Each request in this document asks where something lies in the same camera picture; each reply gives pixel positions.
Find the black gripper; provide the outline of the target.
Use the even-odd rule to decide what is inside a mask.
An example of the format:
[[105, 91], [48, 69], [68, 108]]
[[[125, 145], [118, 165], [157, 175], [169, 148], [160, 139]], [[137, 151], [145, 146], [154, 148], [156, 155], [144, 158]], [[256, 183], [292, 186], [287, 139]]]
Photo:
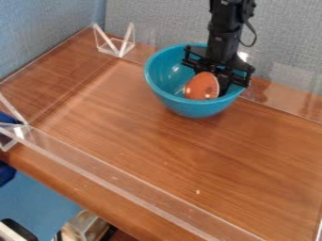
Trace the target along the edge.
[[229, 85], [247, 88], [255, 68], [237, 55], [241, 30], [208, 34], [205, 45], [183, 47], [183, 65], [195, 73], [211, 72], [217, 78], [219, 95], [224, 96]]

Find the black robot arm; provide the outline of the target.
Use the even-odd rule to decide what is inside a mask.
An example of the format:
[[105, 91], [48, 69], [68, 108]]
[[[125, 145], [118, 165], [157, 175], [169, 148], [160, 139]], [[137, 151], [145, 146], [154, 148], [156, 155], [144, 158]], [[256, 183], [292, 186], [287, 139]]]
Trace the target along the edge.
[[219, 81], [219, 94], [224, 95], [235, 84], [248, 87], [255, 68], [237, 55], [241, 42], [243, 26], [256, 34], [248, 19], [253, 16], [255, 0], [208, 0], [211, 19], [207, 25], [208, 38], [205, 46], [183, 47], [183, 65], [195, 73], [209, 72]]

